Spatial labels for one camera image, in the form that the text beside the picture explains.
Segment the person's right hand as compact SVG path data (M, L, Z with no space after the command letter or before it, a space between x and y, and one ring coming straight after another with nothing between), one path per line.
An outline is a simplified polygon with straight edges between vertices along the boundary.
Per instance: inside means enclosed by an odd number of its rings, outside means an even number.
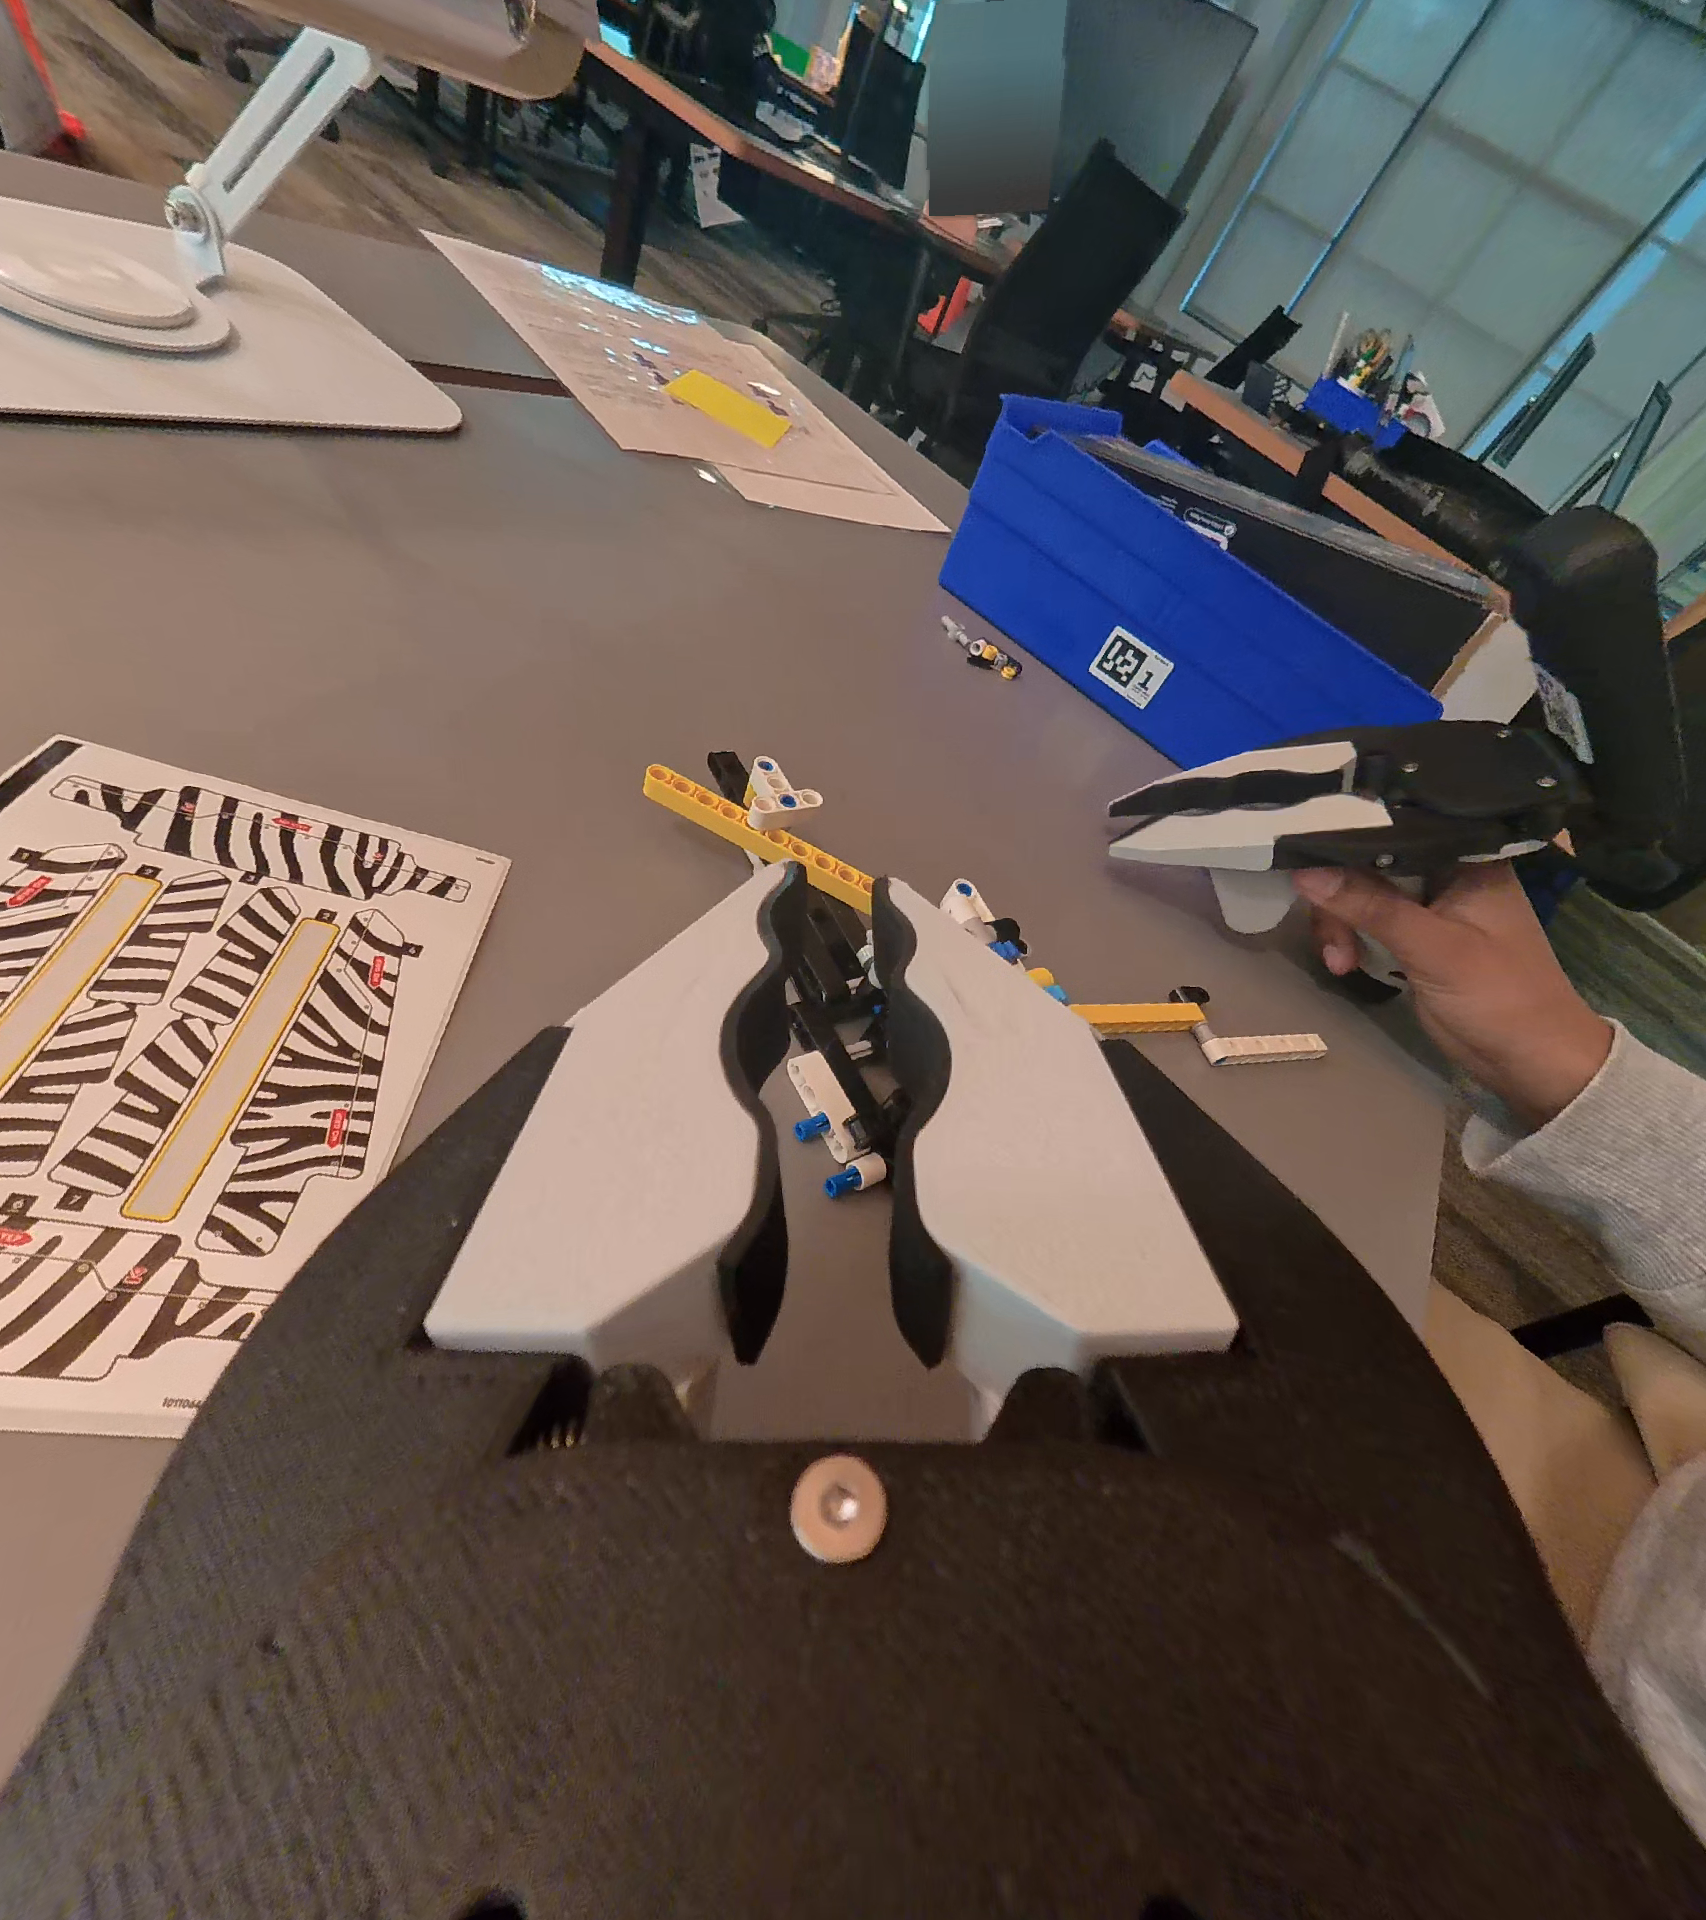
M1607 1072L1611 1024L1562 978L1509 863L1454 866L1428 902L1347 866L1302 866L1294 894L1331 970L1353 970L1369 941L1391 951L1421 1035L1519 1134L1561 1119Z

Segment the yellow and white lego arm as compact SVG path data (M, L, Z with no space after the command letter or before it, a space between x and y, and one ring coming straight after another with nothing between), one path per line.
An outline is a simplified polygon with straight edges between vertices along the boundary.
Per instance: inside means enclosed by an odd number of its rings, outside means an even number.
M1063 1007L1111 1038L1191 1035L1216 1072L1327 1059L1321 1035L1219 1035L1205 1024L1205 989L1172 989L1166 1001L1063 1001Z

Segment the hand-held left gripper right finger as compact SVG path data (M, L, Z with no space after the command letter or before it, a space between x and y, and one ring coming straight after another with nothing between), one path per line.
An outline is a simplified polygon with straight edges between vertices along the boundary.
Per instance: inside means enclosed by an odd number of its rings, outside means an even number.
M874 879L896 1137L887 1283L922 1368L1219 1355L1238 1308L1086 1015Z

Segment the zebra striped sticker sheet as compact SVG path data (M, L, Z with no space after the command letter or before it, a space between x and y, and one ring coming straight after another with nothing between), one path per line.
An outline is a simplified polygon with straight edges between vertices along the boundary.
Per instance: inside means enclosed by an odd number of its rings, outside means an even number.
M192 1427L403 1154L507 875L95 739L0 772L0 1427Z

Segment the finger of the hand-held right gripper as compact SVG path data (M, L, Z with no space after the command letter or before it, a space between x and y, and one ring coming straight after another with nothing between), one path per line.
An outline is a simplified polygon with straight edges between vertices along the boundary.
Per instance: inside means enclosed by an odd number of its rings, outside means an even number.
M1204 818L1151 818L1111 841L1112 863L1205 866L1227 928L1266 937L1294 908L1294 879L1278 875L1278 839L1302 831L1383 831L1391 810L1361 793L1321 793L1294 803L1234 803Z
M1177 766L1111 799L1112 826L1156 826L1156 818L1227 818L1227 810L1289 810L1313 799L1361 799L1353 793L1353 746L1278 746L1219 754L1204 766Z

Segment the person's beige trousers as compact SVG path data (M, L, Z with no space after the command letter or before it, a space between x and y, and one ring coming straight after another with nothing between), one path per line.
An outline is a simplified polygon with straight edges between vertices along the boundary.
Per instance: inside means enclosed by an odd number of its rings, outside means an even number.
M1594 1402L1485 1308L1428 1289L1421 1348L1509 1480L1553 1591L1589 1643L1607 1571L1665 1477L1706 1457L1706 1368L1654 1331L1604 1338L1629 1406Z

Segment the blue plastic bin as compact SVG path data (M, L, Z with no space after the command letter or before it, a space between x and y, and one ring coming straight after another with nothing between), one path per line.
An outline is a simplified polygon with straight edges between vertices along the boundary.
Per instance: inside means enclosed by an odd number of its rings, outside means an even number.
M1405 672L1076 446L1112 423L1003 396L941 590L1172 762L1439 717Z

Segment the black office chair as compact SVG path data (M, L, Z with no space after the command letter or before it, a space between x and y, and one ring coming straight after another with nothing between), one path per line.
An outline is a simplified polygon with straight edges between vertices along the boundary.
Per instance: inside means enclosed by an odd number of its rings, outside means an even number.
M922 441L983 458L1003 396L1063 402L1076 364L1172 244L1184 206L1101 132L1033 242L993 278L962 350L909 364Z

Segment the wooden edged desk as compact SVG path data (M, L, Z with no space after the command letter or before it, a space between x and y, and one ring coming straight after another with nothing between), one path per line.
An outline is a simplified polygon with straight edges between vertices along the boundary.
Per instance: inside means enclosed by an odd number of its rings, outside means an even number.
M728 120L718 112L697 104L683 86L626 63L607 41L585 41L580 82L607 94L626 112L626 127L619 144L619 174L607 174L607 224L602 224L602 258L596 258L602 282L634 282L638 252L647 252L661 162L670 146L692 146L692 144L718 146L728 162L752 163L757 181L776 181L811 202L833 202L833 206L844 206L883 232L902 232L920 252L941 252L941 258L955 258L962 278L1003 278L1012 271L1003 244L981 244L966 232L951 232L902 198L861 193L861 187L827 174L818 162L785 151L776 144Z

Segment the lego vehicle assembly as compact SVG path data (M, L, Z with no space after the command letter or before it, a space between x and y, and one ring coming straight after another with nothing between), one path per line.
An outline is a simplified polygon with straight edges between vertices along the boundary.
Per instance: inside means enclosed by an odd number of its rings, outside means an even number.
M776 754L713 748L702 779L651 762L638 793L734 841L752 866L788 863L808 875L808 920L788 941L792 1137L833 1150L833 1197L883 1188L909 1095L870 1076L887 1064L887 989L870 937L874 879L804 839L818 786L792 786Z

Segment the lego instruction sheet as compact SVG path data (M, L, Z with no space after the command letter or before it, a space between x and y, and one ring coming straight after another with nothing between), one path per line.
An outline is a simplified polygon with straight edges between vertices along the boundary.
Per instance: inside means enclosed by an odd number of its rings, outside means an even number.
M742 495L768 511L951 527L870 446L858 446L757 341L728 341L713 318L647 303L545 258L484 252L477 242L425 232L484 307L555 371L555 383L638 458L679 458L718 472ZM792 429L757 446L666 396L670 377L710 371L742 396L788 410Z

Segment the yellow flat piece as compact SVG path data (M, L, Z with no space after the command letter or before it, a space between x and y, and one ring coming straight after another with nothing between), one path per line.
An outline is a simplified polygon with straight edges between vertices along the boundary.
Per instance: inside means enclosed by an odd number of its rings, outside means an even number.
M710 377L710 371L670 377L666 396L670 396L679 407L713 415L718 429L757 441L757 446L776 446L776 441L792 429L788 410L767 407L757 396L728 388L728 383Z

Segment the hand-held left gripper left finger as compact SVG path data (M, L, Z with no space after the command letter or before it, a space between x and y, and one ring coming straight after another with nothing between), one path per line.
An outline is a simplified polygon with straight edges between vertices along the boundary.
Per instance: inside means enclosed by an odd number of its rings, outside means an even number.
M757 866L593 995L447 1264L425 1338L585 1368L752 1368L788 1283L768 1072L811 887Z

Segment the person's right forearm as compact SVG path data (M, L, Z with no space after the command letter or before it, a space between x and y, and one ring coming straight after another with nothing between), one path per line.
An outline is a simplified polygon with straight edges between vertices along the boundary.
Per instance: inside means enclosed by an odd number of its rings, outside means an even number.
M1607 1064L1548 1124L1472 1095L1472 1178L1586 1225L1644 1319L1706 1360L1706 1076L1611 1024Z

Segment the white monitor stand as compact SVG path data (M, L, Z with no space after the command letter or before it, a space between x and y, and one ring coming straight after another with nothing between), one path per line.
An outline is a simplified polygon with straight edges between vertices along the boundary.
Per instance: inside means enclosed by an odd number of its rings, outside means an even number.
M234 242L371 72L355 37L295 29L167 230L0 198L0 415L457 429L403 350Z

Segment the small blue bin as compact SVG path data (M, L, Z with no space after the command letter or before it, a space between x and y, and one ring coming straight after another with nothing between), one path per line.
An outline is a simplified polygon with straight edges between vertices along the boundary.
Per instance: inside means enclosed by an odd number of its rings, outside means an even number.
M1391 446L1397 439L1409 439L1409 423L1391 407L1380 407L1376 396L1361 396L1336 377L1321 377L1302 402L1302 410L1336 439L1369 439L1376 446Z

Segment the dark computer monitor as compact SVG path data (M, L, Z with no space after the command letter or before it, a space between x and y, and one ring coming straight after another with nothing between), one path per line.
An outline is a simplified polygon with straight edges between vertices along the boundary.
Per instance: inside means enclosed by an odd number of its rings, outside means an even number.
M1674 396L1667 396L1667 383L1654 383L1654 388L1644 396L1644 407L1637 407L1629 441L1623 441L1611 463L1607 463L1607 481L1604 481L1604 492L1594 492L1604 511L1623 511L1623 502L1629 502L1629 492L1635 492L1635 481L1637 481L1637 468L1644 468L1644 458L1650 458L1650 441L1654 441L1667 407L1674 407Z
M1516 415L1493 439L1485 463L1493 463L1493 468L1509 468L1509 463L1526 446L1526 439L1553 415L1553 407L1575 388L1575 377L1586 377L1589 364L1594 364L1594 332L1586 332L1586 341L1562 350L1562 364L1548 377L1548 388L1526 396L1526 402L1516 407Z

